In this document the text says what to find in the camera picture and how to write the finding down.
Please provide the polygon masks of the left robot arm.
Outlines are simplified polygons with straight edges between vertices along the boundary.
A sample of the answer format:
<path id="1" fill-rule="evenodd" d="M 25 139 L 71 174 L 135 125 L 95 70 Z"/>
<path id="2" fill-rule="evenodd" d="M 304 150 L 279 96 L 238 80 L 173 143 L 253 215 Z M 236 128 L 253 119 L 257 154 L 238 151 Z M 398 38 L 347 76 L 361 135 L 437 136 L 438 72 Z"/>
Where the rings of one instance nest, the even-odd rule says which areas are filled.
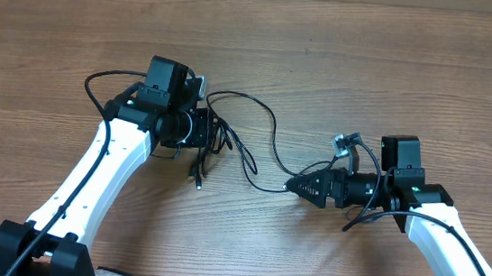
<path id="1" fill-rule="evenodd" d="M 24 223 L 0 225 L 0 276 L 132 276 L 96 268 L 90 248 L 107 211 L 157 145 L 204 149 L 214 119 L 198 107 L 206 79 L 155 56 L 122 93 L 96 109 L 102 116 L 86 153 Z"/>

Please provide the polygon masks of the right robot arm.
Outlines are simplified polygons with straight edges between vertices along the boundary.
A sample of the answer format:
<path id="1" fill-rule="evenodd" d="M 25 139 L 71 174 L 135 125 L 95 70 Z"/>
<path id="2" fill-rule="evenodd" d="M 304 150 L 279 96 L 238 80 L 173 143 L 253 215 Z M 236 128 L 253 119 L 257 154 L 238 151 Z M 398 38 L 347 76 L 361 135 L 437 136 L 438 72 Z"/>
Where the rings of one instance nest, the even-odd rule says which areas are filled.
<path id="1" fill-rule="evenodd" d="M 362 174 L 357 150 L 366 145 L 361 135 L 335 136 L 335 157 L 348 159 L 349 165 L 299 173 L 284 189 L 319 208 L 325 208 L 329 198 L 337 208 L 360 207 L 345 231 L 385 216 L 394 218 L 434 276 L 492 276 L 492 268 L 465 232 L 448 191 L 426 182 L 419 138 L 388 135 L 380 144 L 381 155 L 372 158 L 374 172 Z"/>

